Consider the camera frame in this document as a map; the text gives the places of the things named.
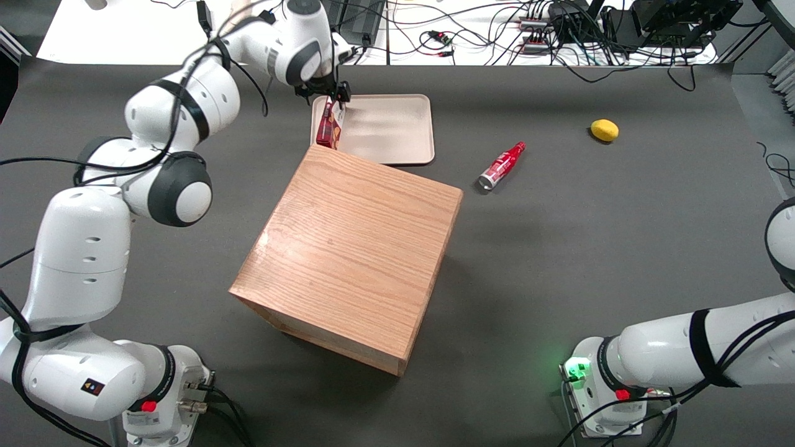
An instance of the yellow lemon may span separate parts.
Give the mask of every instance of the yellow lemon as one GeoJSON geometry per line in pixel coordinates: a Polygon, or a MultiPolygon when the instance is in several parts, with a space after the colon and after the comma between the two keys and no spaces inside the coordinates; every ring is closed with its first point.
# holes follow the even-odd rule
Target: yellow lemon
{"type": "Polygon", "coordinates": [[[611,142],[619,137],[619,127],[609,119],[597,119],[591,124],[591,133],[603,142],[611,142]]]}

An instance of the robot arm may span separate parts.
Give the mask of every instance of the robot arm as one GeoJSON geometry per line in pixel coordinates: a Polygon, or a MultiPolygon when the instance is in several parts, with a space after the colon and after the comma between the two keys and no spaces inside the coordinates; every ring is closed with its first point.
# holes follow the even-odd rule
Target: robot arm
{"type": "Polygon", "coordinates": [[[21,311],[31,331],[54,332],[25,341],[11,318],[0,321],[0,379],[12,383],[21,361],[25,393],[65,413],[97,421],[123,414],[135,445],[190,442],[205,395],[196,388],[212,378],[199,356],[185,346],[110,342],[88,324],[121,300],[134,215],[187,227],[209,209],[211,181],[194,149],[239,112],[230,59],[302,90],[338,91],[331,74],[352,51],[332,37],[319,0],[289,0],[285,15],[281,29],[267,14],[239,22],[213,49],[195,52],[128,101],[129,138],[89,142],[79,159],[92,166],[76,173],[80,186],[47,207],[21,311]]]}
{"type": "MultiPolygon", "coordinates": [[[[765,245],[781,281],[790,290],[720,309],[702,309],[625,328],[613,337],[590,337],[562,365],[572,401],[588,416],[588,437],[612,436],[640,421],[647,396],[656,388],[690,388],[702,381],[719,387],[795,382],[795,199],[770,216],[765,245]],[[737,352],[737,339],[755,325],[771,321],[770,331],[725,368],[722,359],[737,352]]],[[[630,434],[640,434],[635,430],[630,434]]]]}

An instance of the beige tray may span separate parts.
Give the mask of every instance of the beige tray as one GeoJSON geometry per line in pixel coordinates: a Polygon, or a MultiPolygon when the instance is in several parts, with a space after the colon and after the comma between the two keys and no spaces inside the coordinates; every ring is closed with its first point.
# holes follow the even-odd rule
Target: beige tray
{"type": "MultiPolygon", "coordinates": [[[[326,97],[312,104],[311,144],[326,97]]],[[[433,160],[431,101],[425,95],[353,95],[345,111],[339,151],[382,165],[425,165],[433,160]]]]}

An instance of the wood grain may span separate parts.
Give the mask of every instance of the wood grain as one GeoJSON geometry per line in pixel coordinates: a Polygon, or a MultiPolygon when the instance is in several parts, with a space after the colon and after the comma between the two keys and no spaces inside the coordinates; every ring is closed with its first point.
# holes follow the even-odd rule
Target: wood grain
{"type": "Polygon", "coordinates": [[[230,292],[280,330],[401,375],[462,195],[312,146],[230,292]]]}

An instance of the gray table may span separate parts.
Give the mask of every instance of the gray table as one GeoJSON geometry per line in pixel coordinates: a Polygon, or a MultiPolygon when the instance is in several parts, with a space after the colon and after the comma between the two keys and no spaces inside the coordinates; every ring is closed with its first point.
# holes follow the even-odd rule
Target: gray table
{"type": "MultiPolygon", "coordinates": [[[[0,126],[2,156],[71,157],[96,135],[127,134],[125,101],[171,70],[28,62],[0,126]]],[[[215,187],[210,213],[188,229],[139,220],[122,304],[92,327],[194,347],[246,408],[260,445],[554,446],[567,430],[557,364],[576,342],[782,291],[762,241],[779,198],[730,74],[698,67],[687,93],[654,68],[594,85],[563,68],[345,68],[355,93],[430,97],[436,160],[406,170],[466,192],[408,370],[395,379],[279,333],[227,293],[306,150],[310,119],[276,85],[263,119],[235,73],[240,116],[199,148],[215,187]],[[612,145],[586,132],[599,118],[621,126],[612,145]],[[529,147],[519,166],[494,193],[475,193],[472,181],[518,140],[529,147]]],[[[71,173],[2,168],[3,258],[32,245],[71,173]]],[[[20,304],[29,269],[27,258],[0,272],[20,304]]],[[[682,409],[673,445],[788,445],[791,391],[708,390],[682,409]]],[[[81,445],[11,386],[0,386],[0,402],[0,444],[81,445]]],[[[195,440],[209,445],[237,445],[213,416],[195,440]]]]}

